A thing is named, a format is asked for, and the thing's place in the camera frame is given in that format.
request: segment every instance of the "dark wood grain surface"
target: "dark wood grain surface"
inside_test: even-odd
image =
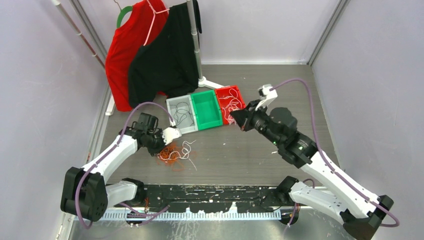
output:
[[[308,82],[312,91],[316,127],[319,142],[328,156],[337,163],[333,143],[330,138],[323,109],[321,107],[314,75],[308,65],[203,65],[203,74],[209,81],[218,84],[237,85],[247,104],[259,98],[257,89],[264,84],[276,85],[290,78],[302,78]],[[207,91],[198,88],[196,92]],[[298,120],[298,130],[313,138],[308,95],[298,82],[280,87],[278,98],[270,105],[287,107]],[[157,96],[156,103],[166,106],[166,98]],[[165,112],[157,106],[146,106],[143,112],[159,118],[159,127],[169,126]],[[115,111],[109,117],[102,150],[109,146],[123,128],[128,112]],[[131,121],[136,121],[134,114]],[[172,171],[163,163],[158,164],[156,157],[142,148],[129,157],[112,175],[109,182],[116,183],[123,178],[133,178],[146,184],[213,184],[213,185],[278,185],[286,176],[300,180],[309,176],[286,163],[276,147],[255,130],[242,132],[235,125],[224,125],[198,132],[188,133],[177,141],[195,141],[190,159],[181,160],[183,171]]]

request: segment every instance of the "white string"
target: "white string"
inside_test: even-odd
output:
[[[230,115],[230,112],[240,110],[243,107],[242,102],[239,100],[239,93],[234,89],[231,88],[229,90],[229,94],[226,97],[220,97],[219,99],[231,99],[229,101],[229,104],[226,107],[222,107],[221,109],[224,110],[224,119],[228,121],[228,124],[235,124],[236,120]]]
[[[191,162],[191,164],[193,164],[193,166],[194,166],[194,169],[196,169],[196,171],[198,170],[198,168],[196,167],[196,165],[195,165],[195,163],[189,158],[188,159],[190,162]]]
[[[189,159],[190,157],[190,152],[192,151],[192,147],[190,146],[190,144],[196,142],[196,140],[192,141],[192,142],[188,142],[188,141],[183,141],[182,142],[182,149],[181,149],[181,153],[179,151],[173,151],[169,154],[168,158],[163,158],[160,154],[157,155],[157,158],[163,161],[167,161],[167,160],[171,160],[171,159]]]

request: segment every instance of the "clothing rack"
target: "clothing rack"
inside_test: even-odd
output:
[[[59,0],[51,0],[51,1],[56,7],[58,7],[60,13],[65,17],[65,19],[68,21],[68,23],[76,30],[77,35],[82,38],[82,40],[85,42],[87,47],[91,50],[91,52],[93,53],[93,57],[96,57],[97,60],[99,61],[99,63],[104,68],[105,65],[104,65],[103,61],[99,58],[99,56],[97,56],[97,54],[94,51],[94,49],[92,48],[92,46],[85,39],[85,37],[82,35],[81,31],[79,31],[78,27],[76,26],[74,21],[71,19],[71,17],[68,15],[66,10],[62,7]],[[199,88],[210,88],[210,89],[222,88],[223,85],[209,81],[209,80],[206,79],[205,76],[203,76],[202,61],[201,61],[200,46],[199,46],[199,35],[198,35],[198,29],[197,29],[197,26],[196,26],[196,18],[195,18],[195,8],[194,8],[194,5],[193,5],[193,0],[186,0],[186,1],[187,1],[187,8],[188,8],[188,17],[190,19],[191,35],[193,37],[193,42],[194,42],[194,55],[195,55],[195,58],[196,58],[196,65],[197,65],[197,70],[198,70],[198,74],[199,74],[199,76],[198,76],[198,86],[199,86]],[[107,105],[106,112],[105,112],[106,116],[111,116],[114,113],[114,109],[115,109],[115,100],[114,100],[113,95],[111,95],[109,103]]]
[[[200,56],[200,46],[199,46],[199,35],[198,35],[198,28],[196,26],[196,18],[195,18],[195,8],[193,5],[193,0],[187,0],[187,8],[188,8],[188,17],[190,18],[190,25],[191,25],[191,35],[193,36],[193,42],[194,42],[194,54],[196,56],[196,64],[197,64],[197,70],[199,73],[199,88],[210,88],[210,89],[219,89],[223,86],[206,80],[206,77],[203,76],[202,72],[202,62],[201,62],[201,56]]]

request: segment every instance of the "green bin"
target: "green bin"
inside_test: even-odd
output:
[[[214,90],[191,94],[191,102],[199,131],[223,125],[220,105]]]

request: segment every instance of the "red t-shirt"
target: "red t-shirt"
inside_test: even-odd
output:
[[[156,12],[166,9],[161,0],[150,0],[150,3]],[[132,6],[128,21],[115,30],[104,68],[118,111],[127,112],[133,109],[128,98],[128,69],[146,41],[152,19],[153,11],[144,0]],[[167,19],[167,12],[156,14],[147,44],[158,36]]]

